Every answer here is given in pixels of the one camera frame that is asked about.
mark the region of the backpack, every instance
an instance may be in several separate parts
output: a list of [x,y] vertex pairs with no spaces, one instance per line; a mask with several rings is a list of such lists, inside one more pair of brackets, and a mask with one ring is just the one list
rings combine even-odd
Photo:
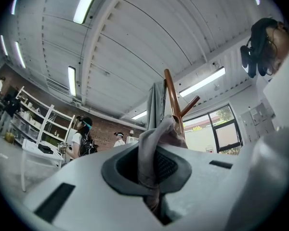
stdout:
[[81,138],[79,157],[89,155],[97,152],[96,147],[94,146],[94,140],[89,137],[89,133],[86,136]]

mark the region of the white ceiling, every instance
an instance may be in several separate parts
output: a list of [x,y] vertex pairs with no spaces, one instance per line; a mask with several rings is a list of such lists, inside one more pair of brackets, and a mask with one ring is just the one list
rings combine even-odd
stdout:
[[[83,106],[130,122],[146,109],[148,90],[164,78],[165,68],[178,92],[218,66],[226,69],[223,77],[180,97],[182,108],[194,95],[202,105],[240,91],[250,81],[239,47],[247,42],[251,25],[265,16],[281,19],[270,0],[259,6],[255,0],[94,0],[79,25],[73,22],[78,2],[18,0],[15,15],[7,11],[1,33],[13,68],[71,102],[62,92],[68,93],[67,67],[73,66]],[[15,41],[26,70],[20,67]],[[62,88],[54,90],[49,81]]]

